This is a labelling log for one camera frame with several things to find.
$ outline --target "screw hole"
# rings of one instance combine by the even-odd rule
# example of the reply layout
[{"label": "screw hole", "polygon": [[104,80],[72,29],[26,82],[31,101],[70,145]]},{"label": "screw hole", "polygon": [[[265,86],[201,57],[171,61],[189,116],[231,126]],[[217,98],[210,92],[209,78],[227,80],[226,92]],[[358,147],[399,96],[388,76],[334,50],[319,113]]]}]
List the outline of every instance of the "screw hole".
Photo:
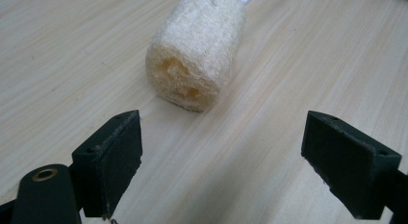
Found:
[{"label": "screw hole", "polygon": [[88,148],[88,149],[87,149],[87,152],[88,152],[88,153],[93,153],[93,152],[96,152],[96,151],[98,151],[98,150],[99,150],[99,145],[96,145],[96,146],[93,146],[93,147]]},{"label": "screw hole", "polygon": [[380,151],[378,152],[378,154],[381,155],[381,156],[387,156],[387,155],[388,155],[388,152],[385,151],[385,150],[380,150]]},{"label": "screw hole", "polygon": [[42,181],[45,181],[45,180],[48,180],[54,177],[55,175],[57,175],[57,173],[58,173],[58,169],[56,168],[43,169],[33,176],[33,181],[42,182]]}]

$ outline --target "black plastic part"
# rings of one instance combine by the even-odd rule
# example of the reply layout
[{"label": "black plastic part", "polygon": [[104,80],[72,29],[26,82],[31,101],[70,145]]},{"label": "black plastic part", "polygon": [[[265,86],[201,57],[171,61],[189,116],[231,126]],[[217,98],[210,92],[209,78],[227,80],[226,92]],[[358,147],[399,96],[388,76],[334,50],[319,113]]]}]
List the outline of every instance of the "black plastic part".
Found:
[{"label": "black plastic part", "polygon": [[394,213],[391,223],[408,223],[408,176],[400,171],[389,182],[390,194],[386,196],[386,205]]},{"label": "black plastic part", "polygon": [[12,222],[15,200],[0,206],[0,224],[9,224]]},{"label": "black plastic part", "polygon": [[81,223],[68,167],[50,164],[20,182],[12,224]]},{"label": "black plastic part", "polygon": [[341,119],[309,112],[301,155],[359,219],[379,219],[401,156]]},{"label": "black plastic part", "polygon": [[112,216],[141,155],[139,111],[113,117],[72,153],[71,173],[85,216]]}]

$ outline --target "cylindrical sponge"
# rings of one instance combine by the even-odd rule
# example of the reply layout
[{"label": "cylindrical sponge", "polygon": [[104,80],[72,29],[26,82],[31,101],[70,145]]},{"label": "cylindrical sponge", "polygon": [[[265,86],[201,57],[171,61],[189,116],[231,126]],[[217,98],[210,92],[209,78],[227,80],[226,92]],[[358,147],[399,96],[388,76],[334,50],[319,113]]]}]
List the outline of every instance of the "cylindrical sponge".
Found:
[{"label": "cylindrical sponge", "polygon": [[186,110],[210,108],[226,88],[244,22],[241,0],[181,0],[147,51],[148,80]]}]

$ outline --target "wood grain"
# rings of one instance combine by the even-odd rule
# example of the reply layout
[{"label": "wood grain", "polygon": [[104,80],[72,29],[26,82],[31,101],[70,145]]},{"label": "wood grain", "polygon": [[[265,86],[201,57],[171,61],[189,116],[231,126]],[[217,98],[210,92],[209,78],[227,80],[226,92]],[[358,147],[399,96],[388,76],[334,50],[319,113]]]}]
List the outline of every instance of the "wood grain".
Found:
[{"label": "wood grain", "polygon": [[326,112],[408,171],[408,0],[251,1],[230,85],[204,113],[146,81],[146,49],[178,1],[0,0],[0,204],[139,109],[144,155],[120,224],[372,223],[353,219],[300,145],[307,111]]}]

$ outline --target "natural loofah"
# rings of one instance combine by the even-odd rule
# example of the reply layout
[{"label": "natural loofah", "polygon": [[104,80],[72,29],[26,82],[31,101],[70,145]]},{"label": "natural loofah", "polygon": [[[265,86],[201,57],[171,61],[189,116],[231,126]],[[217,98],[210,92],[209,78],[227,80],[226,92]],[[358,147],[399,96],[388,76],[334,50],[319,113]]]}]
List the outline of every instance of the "natural loofah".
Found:
[{"label": "natural loofah", "polygon": [[242,0],[181,0],[147,51],[148,80],[187,110],[210,108],[226,89],[244,22]]}]

